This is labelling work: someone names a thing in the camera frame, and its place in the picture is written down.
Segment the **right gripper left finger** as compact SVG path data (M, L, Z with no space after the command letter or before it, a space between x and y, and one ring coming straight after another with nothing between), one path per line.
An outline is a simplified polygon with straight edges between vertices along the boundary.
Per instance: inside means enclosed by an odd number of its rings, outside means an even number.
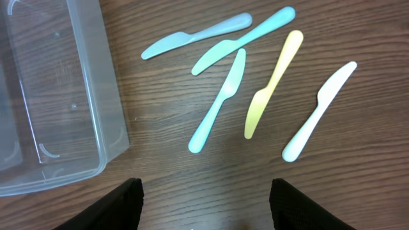
M143 204L142 181L130 178L56 229L137 229Z

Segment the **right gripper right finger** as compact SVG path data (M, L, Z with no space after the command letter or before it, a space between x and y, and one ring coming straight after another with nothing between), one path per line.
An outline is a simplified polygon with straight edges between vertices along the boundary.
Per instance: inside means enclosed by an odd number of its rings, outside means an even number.
M269 203L275 230L353 230L282 178L272 180Z

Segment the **white plastic knife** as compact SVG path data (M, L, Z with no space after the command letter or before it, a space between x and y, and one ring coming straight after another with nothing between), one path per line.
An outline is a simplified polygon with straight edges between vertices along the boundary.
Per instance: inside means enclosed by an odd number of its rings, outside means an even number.
M315 110L283 149L284 161L294 162L299 157L320 118L356 68L357 63L351 61L333 73L322 85L317 94Z

